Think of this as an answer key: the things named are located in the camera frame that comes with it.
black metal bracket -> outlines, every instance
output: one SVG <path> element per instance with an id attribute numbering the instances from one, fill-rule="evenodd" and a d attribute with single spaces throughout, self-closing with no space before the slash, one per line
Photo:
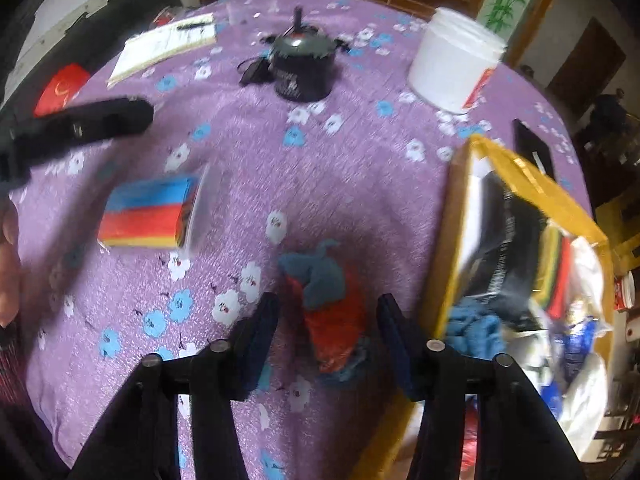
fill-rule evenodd
<path id="1" fill-rule="evenodd" d="M 400 387 L 414 402 L 425 401 L 407 480 L 459 478 L 466 394 L 478 395 L 476 480 L 585 478 L 571 444 L 513 358 L 469 358 L 428 340 L 391 294 L 378 300 L 377 318 Z"/>
<path id="2" fill-rule="evenodd" d="M 193 357 L 143 357 L 94 427 L 68 480 L 178 480 L 178 394 L 191 396 L 197 478 L 248 480 L 230 402 L 255 390 L 278 310 L 277 296 L 265 293 L 228 339 Z"/>

hand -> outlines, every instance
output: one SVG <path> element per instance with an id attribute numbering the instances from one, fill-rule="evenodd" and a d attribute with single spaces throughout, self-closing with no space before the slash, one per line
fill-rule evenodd
<path id="1" fill-rule="evenodd" d="M 20 309 L 20 256 L 18 256 L 18 211 L 8 197 L 0 202 L 0 326 L 6 328 Z"/>

black pot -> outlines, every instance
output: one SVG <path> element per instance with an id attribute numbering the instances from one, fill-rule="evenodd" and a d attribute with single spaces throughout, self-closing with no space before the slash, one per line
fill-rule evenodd
<path id="1" fill-rule="evenodd" d="M 270 72 L 278 95 L 299 103 L 327 97 L 335 79 L 335 51 L 346 48 L 317 28 L 302 24 L 302 9 L 296 8 L 294 25 L 273 41 Z"/>

wooden door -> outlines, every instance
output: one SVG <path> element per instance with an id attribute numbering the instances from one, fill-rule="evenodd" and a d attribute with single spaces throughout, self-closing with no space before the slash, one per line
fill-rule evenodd
<path id="1" fill-rule="evenodd" d="M 624 63 L 626 55 L 598 20 L 592 18 L 548 90 L 581 117 Z"/>

purple floral tablecloth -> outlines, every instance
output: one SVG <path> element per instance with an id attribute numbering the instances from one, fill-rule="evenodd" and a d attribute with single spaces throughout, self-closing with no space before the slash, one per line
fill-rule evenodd
<path id="1" fill-rule="evenodd" d="M 311 105 L 286 102 L 272 86 L 238 86 L 236 66 L 263 53 L 261 35 L 289 27 L 296 4 L 306 20 L 353 45 L 349 55 L 337 55 L 341 76 L 332 94 Z M 144 136 L 72 153 L 38 168 L 13 193 L 29 271 L 28 390 L 68 464 L 141 356 L 190 355 L 225 336 L 261 292 L 279 290 L 276 258 L 283 252 L 337 240 L 370 312 L 384 292 L 412 310 L 437 235 L 448 161 L 473 132 L 511 147 L 511 121 L 525 121 L 552 147 L 560 184 L 589 207 L 561 120 L 507 67 L 498 68 L 466 116 L 435 110 L 411 93 L 406 74 L 421 20 L 363 0 L 224 0 L 198 12 L 214 13 L 215 45 L 108 89 L 112 60 L 75 100 L 144 96 L 156 110 Z M 96 243 L 114 185 L 188 173 L 205 162 L 223 167 L 228 182 L 199 256 L 105 251 Z M 365 376 L 343 388 L 325 386 L 302 314 L 283 302 L 259 388 L 234 404 L 252 479 L 348 476 L 393 389 L 373 316 L 369 331 Z M 193 479 L 188 397 L 178 406 L 182 477 Z"/>

